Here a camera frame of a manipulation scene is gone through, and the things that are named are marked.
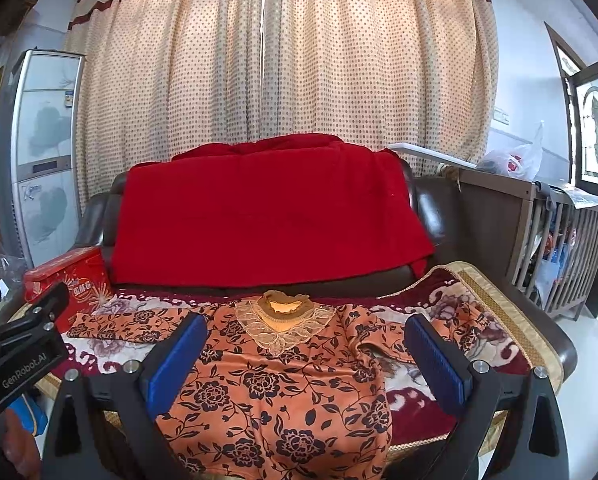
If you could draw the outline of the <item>orange floral blouse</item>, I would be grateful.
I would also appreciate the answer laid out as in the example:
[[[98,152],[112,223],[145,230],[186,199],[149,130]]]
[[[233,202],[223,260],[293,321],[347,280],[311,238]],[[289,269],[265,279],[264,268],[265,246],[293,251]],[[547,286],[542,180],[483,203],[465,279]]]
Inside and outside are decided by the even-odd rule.
[[[490,317],[467,294],[408,302],[201,298],[125,290],[72,314],[70,354],[100,373],[142,359],[188,313],[203,349],[158,426],[192,474],[243,479],[376,479],[390,448],[444,439],[441,410],[405,349],[419,313],[469,352]]]

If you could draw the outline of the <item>red gift box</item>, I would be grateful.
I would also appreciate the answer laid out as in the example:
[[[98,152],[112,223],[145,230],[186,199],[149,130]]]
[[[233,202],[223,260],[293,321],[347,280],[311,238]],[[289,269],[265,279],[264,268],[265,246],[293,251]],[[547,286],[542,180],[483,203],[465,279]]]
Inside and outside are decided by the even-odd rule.
[[[57,316],[60,333],[72,326],[78,312],[91,313],[113,299],[101,248],[82,247],[69,250],[24,275],[24,298],[32,304],[57,282],[68,288],[68,306]]]

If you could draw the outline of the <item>floral plush seat blanket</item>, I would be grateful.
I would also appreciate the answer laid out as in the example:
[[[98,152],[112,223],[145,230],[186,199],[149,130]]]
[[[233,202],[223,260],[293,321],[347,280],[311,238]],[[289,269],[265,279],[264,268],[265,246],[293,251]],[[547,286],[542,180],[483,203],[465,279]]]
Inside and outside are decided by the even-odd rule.
[[[382,297],[121,290],[62,316],[68,356],[44,389],[57,393],[67,370],[103,376],[144,361],[189,314],[200,340],[157,425],[196,478],[376,479],[442,443],[481,376],[498,381],[486,452],[506,400],[530,380],[559,389],[566,377],[529,316],[457,261]]]

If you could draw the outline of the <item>wooden baby crib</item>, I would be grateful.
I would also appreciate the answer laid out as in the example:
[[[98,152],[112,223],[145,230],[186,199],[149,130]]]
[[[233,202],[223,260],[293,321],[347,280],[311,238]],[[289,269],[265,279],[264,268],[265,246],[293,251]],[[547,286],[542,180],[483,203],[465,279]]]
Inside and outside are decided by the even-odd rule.
[[[570,184],[515,180],[448,166],[442,176],[501,192],[517,206],[517,240],[507,277],[554,318],[578,318],[598,271],[598,196]]]

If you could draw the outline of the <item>dark leather sofa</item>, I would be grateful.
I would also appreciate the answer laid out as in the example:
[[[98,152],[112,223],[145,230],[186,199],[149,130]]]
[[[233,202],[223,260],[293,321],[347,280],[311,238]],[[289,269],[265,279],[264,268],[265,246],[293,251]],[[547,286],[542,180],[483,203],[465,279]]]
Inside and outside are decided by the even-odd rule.
[[[578,355],[572,340],[545,312],[534,306],[507,277],[512,261],[512,245],[517,240],[517,219],[512,198],[501,192],[451,181],[444,177],[414,177],[409,164],[402,160],[402,172],[410,202],[433,243],[435,253],[428,268],[437,264],[464,261],[475,266],[524,314],[536,330],[555,350],[563,381],[576,370]],[[127,174],[115,178],[109,192],[94,195],[86,204],[78,234],[72,249],[100,246],[105,268],[110,274],[110,261],[117,232],[118,216]],[[409,266],[367,274],[345,280],[255,288],[192,288],[188,294],[197,296],[236,296],[241,292],[261,292],[276,288],[283,292],[308,294],[316,298],[369,298],[397,292],[412,285]]]

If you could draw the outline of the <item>red blanket on sofa back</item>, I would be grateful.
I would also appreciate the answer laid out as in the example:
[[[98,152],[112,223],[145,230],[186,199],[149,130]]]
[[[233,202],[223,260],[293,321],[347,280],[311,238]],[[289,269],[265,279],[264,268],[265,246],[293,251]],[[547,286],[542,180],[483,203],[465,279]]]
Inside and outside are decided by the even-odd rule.
[[[122,285],[245,288],[425,268],[433,243],[401,159],[337,136],[212,143],[128,172]]]

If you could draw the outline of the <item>white standing air conditioner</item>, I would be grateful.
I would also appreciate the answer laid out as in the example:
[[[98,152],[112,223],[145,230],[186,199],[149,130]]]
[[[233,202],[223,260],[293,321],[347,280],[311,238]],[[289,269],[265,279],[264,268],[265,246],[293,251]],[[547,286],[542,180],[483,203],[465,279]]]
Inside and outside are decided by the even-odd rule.
[[[28,268],[76,240],[74,137],[84,56],[29,49],[0,90],[0,233]]]

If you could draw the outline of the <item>white plastic bag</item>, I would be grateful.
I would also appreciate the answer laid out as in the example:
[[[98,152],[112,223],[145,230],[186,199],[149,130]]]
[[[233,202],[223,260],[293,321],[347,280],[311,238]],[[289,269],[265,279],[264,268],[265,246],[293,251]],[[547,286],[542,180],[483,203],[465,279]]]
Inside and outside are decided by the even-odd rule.
[[[543,159],[543,132],[544,122],[540,122],[530,143],[508,150],[489,151],[477,163],[476,169],[501,177],[533,181]]]

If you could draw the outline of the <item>beige dotted curtain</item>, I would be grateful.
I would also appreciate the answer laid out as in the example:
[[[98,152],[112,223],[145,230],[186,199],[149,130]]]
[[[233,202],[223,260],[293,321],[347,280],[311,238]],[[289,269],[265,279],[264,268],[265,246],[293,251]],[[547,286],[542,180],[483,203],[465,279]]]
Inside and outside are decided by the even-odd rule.
[[[497,85],[492,0],[77,0],[80,203],[140,162],[319,132],[485,152]]]

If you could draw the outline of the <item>stained glass door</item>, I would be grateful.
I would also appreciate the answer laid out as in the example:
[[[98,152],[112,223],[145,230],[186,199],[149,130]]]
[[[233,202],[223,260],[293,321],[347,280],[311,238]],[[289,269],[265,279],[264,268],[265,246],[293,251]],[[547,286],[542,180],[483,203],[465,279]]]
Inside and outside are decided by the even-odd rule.
[[[598,195],[598,62],[570,77],[574,110],[574,182]]]

